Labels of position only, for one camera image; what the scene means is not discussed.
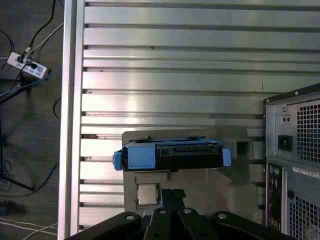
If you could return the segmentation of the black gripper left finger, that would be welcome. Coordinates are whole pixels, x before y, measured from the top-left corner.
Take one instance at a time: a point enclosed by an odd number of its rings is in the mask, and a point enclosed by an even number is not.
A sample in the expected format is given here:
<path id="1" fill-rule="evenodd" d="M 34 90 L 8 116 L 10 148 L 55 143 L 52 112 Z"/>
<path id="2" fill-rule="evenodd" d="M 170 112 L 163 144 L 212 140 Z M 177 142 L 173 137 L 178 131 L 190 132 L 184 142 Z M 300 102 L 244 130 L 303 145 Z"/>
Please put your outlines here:
<path id="1" fill-rule="evenodd" d="M 168 240 L 171 237 L 172 191 L 161 191 L 161 207 L 151 215 L 125 211 L 78 232 L 69 240 Z"/>

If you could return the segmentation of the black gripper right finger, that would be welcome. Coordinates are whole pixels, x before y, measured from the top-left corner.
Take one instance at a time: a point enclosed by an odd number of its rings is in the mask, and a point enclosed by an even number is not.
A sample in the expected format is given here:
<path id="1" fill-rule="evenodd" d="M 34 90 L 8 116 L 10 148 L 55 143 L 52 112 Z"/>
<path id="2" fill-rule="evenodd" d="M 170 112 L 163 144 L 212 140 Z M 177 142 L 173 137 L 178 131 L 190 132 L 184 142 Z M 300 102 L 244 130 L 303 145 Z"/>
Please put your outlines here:
<path id="1" fill-rule="evenodd" d="M 273 228 L 243 218 L 228 211 L 218 211 L 210 217 L 186 207 L 183 189 L 172 190 L 173 208 L 191 240 L 292 240 Z"/>

